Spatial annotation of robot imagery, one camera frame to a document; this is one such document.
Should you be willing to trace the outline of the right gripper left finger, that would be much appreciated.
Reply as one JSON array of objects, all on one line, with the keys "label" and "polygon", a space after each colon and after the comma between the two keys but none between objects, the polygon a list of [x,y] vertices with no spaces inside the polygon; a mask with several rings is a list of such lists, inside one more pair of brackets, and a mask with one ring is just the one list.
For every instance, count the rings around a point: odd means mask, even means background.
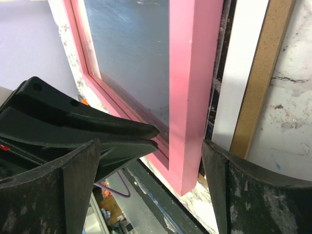
[{"label": "right gripper left finger", "polygon": [[2,234],[80,234],[100,157],[99,140],[0,182]]}]

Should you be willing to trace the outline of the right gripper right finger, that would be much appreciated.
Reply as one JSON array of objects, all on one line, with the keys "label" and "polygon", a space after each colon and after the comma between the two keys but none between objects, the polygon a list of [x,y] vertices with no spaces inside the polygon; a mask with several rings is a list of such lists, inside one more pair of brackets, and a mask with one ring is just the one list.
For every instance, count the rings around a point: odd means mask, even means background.
[{"label": "right gripper right finger", "polygon": [[237,157],[206,139],[202,161],[221,234],[310,234],[312,183]]}]

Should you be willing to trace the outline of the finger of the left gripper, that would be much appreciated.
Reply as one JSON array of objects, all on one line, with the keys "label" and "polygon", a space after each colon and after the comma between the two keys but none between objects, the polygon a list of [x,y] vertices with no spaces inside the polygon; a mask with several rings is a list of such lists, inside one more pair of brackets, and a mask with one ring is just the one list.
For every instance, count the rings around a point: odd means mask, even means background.
[{"label": "finger of the left gripper", "polygon": [[74,129],[152,139],[159,130],[150,124],[107,114],[62,93],[38,77],[23,81],[1,105],[43,122]]},{"label": "finger of the left gripper", "polygon": [[151,139],[60,127],[7,108],[0,115],[0,177],[41,166],[94,139],[100,141],[95,182],[157,150]]}]

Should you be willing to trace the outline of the pink picture frame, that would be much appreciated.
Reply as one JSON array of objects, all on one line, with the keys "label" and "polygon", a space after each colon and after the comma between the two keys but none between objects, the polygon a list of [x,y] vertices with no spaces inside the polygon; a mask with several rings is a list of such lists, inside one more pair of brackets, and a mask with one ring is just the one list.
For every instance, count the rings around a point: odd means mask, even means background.
[{"label": "pink picture frame", "polygon": [[169,141],[148,159],[179,195],[198,177],[223,1],[169,3]]}]

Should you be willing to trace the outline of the seascape photo print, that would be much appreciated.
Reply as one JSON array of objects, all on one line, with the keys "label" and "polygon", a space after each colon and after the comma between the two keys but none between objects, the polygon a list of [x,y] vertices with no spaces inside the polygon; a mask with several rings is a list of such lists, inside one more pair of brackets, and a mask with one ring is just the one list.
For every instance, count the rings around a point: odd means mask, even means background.
[{"label": "seascape photo print", "polygon": [[267,7],[266,0],[236,2],[212,134],[225,150],[232,143]]}]

